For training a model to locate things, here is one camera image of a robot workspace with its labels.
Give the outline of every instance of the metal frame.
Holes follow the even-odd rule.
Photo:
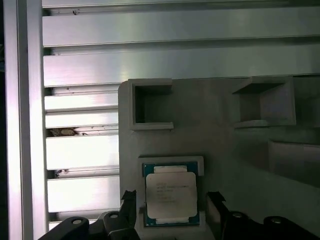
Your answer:
[[[9,238],[33,238],[27,5],[4,1]]]
[[[220,3],[220,0],[42,0],[43,8],[77,8],[79,6],[100,7],[100,6],[118,6],[118,5],[146,5],[146,4],[181,4],[181,3]]]
[[[48,229],[48,186],[46,161],[46,127],[44,103],[42,1],[27,1],[30,155],[32,172],[33,238]]]
[[[9,238],[38,239],[48,231],[41,0],[4,0],[4,27]]]
[[[320,7],[313,6],[44,16],[43,45],[66,47],[315,36],[320,34],[319,10]]]

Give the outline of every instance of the rectangular opening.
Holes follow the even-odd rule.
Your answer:
[[[135,86],[135,123],[171,122],[169,117],[161,114],[166,95],[171,93],[170,85]]]
[[[289,81],[261,82],[243,86],[239,94],[240,122],[236,128],[296,124],[294,92]]]

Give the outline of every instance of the square compartment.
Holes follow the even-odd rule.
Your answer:
[[[253,77],[238,86],[240,122],[235,128],[290,126],[296,124],[291,77]]]
[[[171,93],[171,79],[131,79],[130,128],[141,130],[170,130],[174,125],[157,112],[157,104]]]

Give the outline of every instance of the horizontal slat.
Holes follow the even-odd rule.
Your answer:
[[[46,96],[44,98],[44,107],[47,112],[117,109],[118,94]]]
[[[225,0],[42,0],[43,8],[118,6],[141,4],[175,4],[175,3],[221,3]],[[252,2],[252,0],[229,0],[228,2]]]
[[[96,219],[89,219],[89,224],[93,224],[96,221]],[[49,222],[49,231],[59,225],[61,221],[52,221]]]
[[[49,137],[46,139],[48,170],[119,165],[118,135]]]
[[[120,207],[118,176],[53,179],[47,184],[49,213]]]
[[[56,179],[93,178],[119,176],[119,166],[81,167],[63,169],[58,173]]]
[[[63,128],[118,124],[118,110],[53,112],[45,115],[45,127]]]
[[[100,84],[89,86],[68,86],[68,87],[55,87],[51,90],[53,96],[72,96],[81,94],[102,94],[102,93],[117,93],[118,84]]]
[[[119,126],[113,125],[101,125],[101,126],[80,126],[73,129],[77,135],[118,135]]]
[[[42,21],[45,47],[320,35],[320,7],[118,12]]]
[[[318,56],[320,44],[45,56],[44,84],[49,87],[120,83],[140,78],[314,74],[320,73]]]

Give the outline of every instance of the silver metal surface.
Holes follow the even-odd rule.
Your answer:
[[[140,52],[45,56],[44,85],[120,83],[140,78],[198,79],[314,74],[320,72],[318,55],[320,44],[164,48]]]
[[[120,207],[118,176],[53,179],[47,185],[50,213]]]
[[[119,165],[118,135],[50,137],[46,139],[48,170]]]
[[[46,96],[44,98],[44,106],[47,112],[117,109],[118,94]]]
[[[287,7],[44,16],[43,45],[320,35],[319,10]]]
[[[100,85],[85,85],[85,86],[68,86],[55,87],[51,90],[53,96],[70,96],[81,94],[97,94],[97,93],[117,93],[120,84],[100,84]]]
[[[3,10],[8,234],[33,239],[26,1],[5,0]]]
[[[100,167],[81,167],[64,169],[59,173],[58,179],[92,178],[119,176],[119,165]]]
[[[117,124],[113,125],[102,125],[102,126],[80,126],[74,128],[80,136],[87,135],[117,135],[119,133],[119,126]]]
[[[48,231],[41,0],[27,0],[33,239]]]
[[[46,128],[118,124],[118,110],[52,112],[45,115]]]
[[[230,0],[228,2],[248,2],[252,0]],[[93,6],[118,6],[141,4],[168,4],[168,3],[221,3],[223,0],[42,0],[43,8],[65,7],[93,7]]]

